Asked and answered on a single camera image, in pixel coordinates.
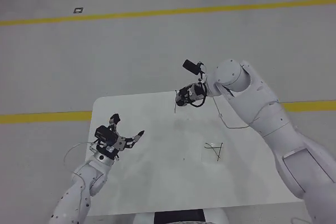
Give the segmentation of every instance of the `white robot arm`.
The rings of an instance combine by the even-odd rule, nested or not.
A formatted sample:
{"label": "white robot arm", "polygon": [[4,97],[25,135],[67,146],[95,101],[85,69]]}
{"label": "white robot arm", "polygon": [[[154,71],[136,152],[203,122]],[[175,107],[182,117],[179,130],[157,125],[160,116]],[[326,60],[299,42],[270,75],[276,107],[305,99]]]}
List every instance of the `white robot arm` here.
{"label": "white robot arm", "polygon": [[91,197],[106,183],[114,161],[119,160],[118,152],[132,148],[144,134],[141,131],[133,138],[120,136],[116,131],[119,121],[119,115],[114,114],[108,127],[102,125],[96,129],[97,140],[90,147],[94,155],[74,171],[72,186],[61,197],[49,224],[83,224],[91,207]]}
{"label": "white robot arm", "polygon": [[328,151],[293,128],[275,93],[248,62],[229,59],[212,74],[204,74],[199,63],[184,63],[183,67],[200,73],[201,78],[179,91],[177,105],[199,107],[193,102],[223,95],[270,147],[280,177],[296,197],[305,201],[313,222],[336,224],[336,161]]}

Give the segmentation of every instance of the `yellow floor line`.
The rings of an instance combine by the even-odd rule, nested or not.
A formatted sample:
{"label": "yellow floor line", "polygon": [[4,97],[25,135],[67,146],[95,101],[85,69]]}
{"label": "yellow floor line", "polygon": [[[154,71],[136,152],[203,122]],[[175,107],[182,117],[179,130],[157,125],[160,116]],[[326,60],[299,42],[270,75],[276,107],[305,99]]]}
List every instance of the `yellow floor line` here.
{"label": "yellow floor line", "polygon": [[[336,110],[336,100],[284,102],[283,106],[289,112],[332,111]],[[91,111],[37,113],[37,114],[3,114],[0,124],[34,123],[34,122],[79,122],[91,120]]]}
{"label": "yellow floor line", "polygon": [[331,101],[307,101],[284,102],[285,109],[289,112],[327,111],[336,110],[336,100]]}
{"label": "yellow floor line", "polygon": [[211,13],[211,12],[227,12],[239,10],[263,10],[283,7],[301,7],[301,6],[318,6],[326,4],[336,4],[336,0],[308,0],[308,1],[292,1],[292,2],[276,2],[265,4],[244,4],[237,6],[213,6],[202,8],[177,8],[173,10],[153,10],[143,12],[123,12],[110,14],[95,14],[95,15],[77,15],[56,18],[34,18],[30,20],[12,20],[0,21],[0,26],[24,25],[24,24],[45,24],[54,22],[68,21],[83,21],[83,20],[109,20],[117,18],[135,18],[147,16],[163,16],[177,14],[192,14],[192,13]]}

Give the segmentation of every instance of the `white table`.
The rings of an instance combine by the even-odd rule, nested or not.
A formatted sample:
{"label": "white table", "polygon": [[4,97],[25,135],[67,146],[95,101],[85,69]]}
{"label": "white table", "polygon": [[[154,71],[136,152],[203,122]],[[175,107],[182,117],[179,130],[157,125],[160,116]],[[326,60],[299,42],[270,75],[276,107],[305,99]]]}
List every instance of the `white table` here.
{"label": "white table", "polygon": [[[201,108],[176,108],[175,92],[102,97],[95,101],[88,141],[118,113],[118,132],[132,137],[120,152],[108,182],[92,198],[89,216],[298,201],[278,176],[273,155],[251,128],[229,130],[212,99]],[[228,125],[245,123],[222,97],[216,98]],[[221,159],[204,144],[223,143]],[[87,148],[86,158],[92,154]]]}

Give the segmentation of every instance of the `black wire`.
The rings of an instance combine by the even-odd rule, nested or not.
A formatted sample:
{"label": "black wire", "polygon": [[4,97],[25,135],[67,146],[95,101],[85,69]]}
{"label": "black wire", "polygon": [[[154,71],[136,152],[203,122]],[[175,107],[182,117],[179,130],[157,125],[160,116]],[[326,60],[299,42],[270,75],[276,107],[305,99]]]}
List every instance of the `black wire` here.
{"label": "black wire", "polygon": [[175,102],[175,106],[174,106],[174,114],[175,114],[175,109],[176,109],[176,107],[177,107],[177,102]]}
{"label": "black wire", "polygon": [[206,98],[207,98],[207,94],[208,94],[208,89],[205,83],[200,83],[200,85],[202,85],[202,88],[204,86],[204,95],[203,95],[203,102],[199,105],[194,105],[192,102],[190,102],[189,104],[192,105],[195,108],[199,108],[201,106],[203,106],[203,104],[206,102]]}
{"label": "black wire", "polygon": [[218,157],[218,160],[219,160],[219,155],[220,155],[220,151],[219,151],[219,155],[218,155],[218,153],[215,151],[215,148],[219,148],[219,147],[213,147],[213,146],[211,146],[210,144],[208,144],[208,143],[206,143],[207,145],[209,145],[210,146],[210,148],[215,152],[215,155],[217,155],[217,157]]}
{"label": "black wire", "polygon": [[231,96],[234,96],[233,93],[231,92],[231,90],[229,90],[227,87],[223,86],[229,93]]}
{"label": "black wire", "polygon": [[222,146],[223,146],[223,143],[220,144],[220,148],[219,148],[219,154],[218,154],[218,160],[217,160],[217,162],[219,161],[219,158],[220,158],[220,151],[222,150]]}
{"label": "black wire", "polygon": [[206,72],[203,72],[202,70],[200,70],[200,80],[202,80],[203,74],[207,73],[207,67],[202,62],[198,62],[197,66],[199,67],[199,69],[201,66],[204,66],[206,68]]}

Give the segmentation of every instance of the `floor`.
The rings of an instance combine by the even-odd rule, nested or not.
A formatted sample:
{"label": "floor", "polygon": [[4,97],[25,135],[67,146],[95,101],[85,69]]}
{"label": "floor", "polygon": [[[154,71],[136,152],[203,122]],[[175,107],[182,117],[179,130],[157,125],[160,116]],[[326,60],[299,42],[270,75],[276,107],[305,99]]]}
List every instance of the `floor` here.
{"label": "floor", "polygon": [[[0,21],[278,0],[0,1]],[[282,101],[336,100],[336,4],[248,11],[0,26],[0,114],[91,110],[101,96],[173,91],[193,82],[185,59],[208,71],[248,60]],[[336,158],[336,111],[289,113]],[[45,223],[70,173],[66,150],[88,137],[89,121],[0,124],[0,224]],[[69,167],[85,158],[74,151]],[[309,219],[303,203],[225,208],[231,224]],[[132,214],[86,223],[130,223]]]}

